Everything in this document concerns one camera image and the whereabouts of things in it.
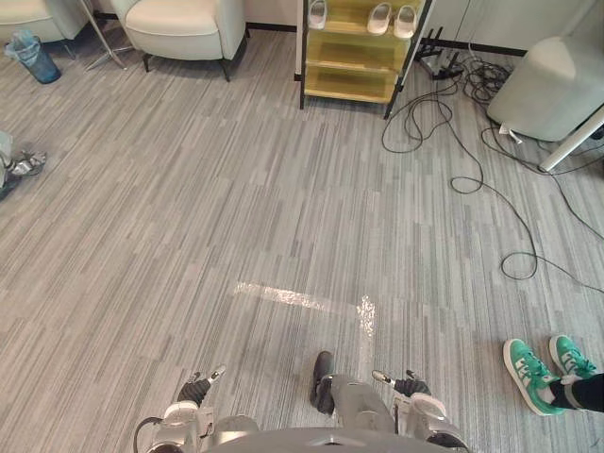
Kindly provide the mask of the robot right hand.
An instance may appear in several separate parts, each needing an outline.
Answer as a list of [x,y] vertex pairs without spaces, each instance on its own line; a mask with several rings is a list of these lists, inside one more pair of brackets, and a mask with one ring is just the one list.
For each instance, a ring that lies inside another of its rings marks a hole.
[[403,378],[393,378],[383,371],[373,370],[372,378],[407,397],[411,397],[413,394],[431,395],[428,385],[412,370],[407,370]]

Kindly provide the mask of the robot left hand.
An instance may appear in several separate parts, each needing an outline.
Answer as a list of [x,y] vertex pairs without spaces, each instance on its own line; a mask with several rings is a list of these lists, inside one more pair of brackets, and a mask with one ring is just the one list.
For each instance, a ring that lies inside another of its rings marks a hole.
[[215,370],[210,372],[207,377],[201,378],[200,373],[196,372],[181,388],[177,402],[193,402],[200,407],[204,401],[211,385],[217,381],[226,371],[227,367],[220,364]]

